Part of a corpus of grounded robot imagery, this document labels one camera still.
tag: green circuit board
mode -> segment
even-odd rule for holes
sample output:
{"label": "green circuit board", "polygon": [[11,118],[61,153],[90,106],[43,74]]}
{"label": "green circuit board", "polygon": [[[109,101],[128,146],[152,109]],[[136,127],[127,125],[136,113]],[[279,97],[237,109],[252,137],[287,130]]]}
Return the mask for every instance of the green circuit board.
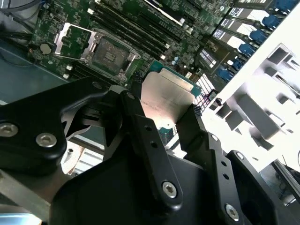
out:
{"label": "green circuit board", "polygon": [[[70,79],[77,76],[72,77],[73,72],[67,67],[76,63],[77,67],[82,64],[98,76],[104,73],[105,77],[124,85],[136,72],[146,75],[155,60],[185,76],[195,70],[201,40],[212,34],[228,12],[227,5],[227,0],[53,0],[38,19],[30,55],[55,74],[70,73]],[[71,27],[67,31],[58,55],[55,40],[65,23],[79,28]],[[134,48],[141,56],[124,72],[125,80],[119,80],[115,70],[107,68],[112,63],[107,63],[104,71],[104,66],[99,64],[101,60],[98,63],[80,60],[89,46],[91,31],[98,29],[113,35],[121,45]],[[49,45],[52,51],[43,52],[42,44]],[[103,56],[105,60],[116,60],[108,49],[108,54]]]}

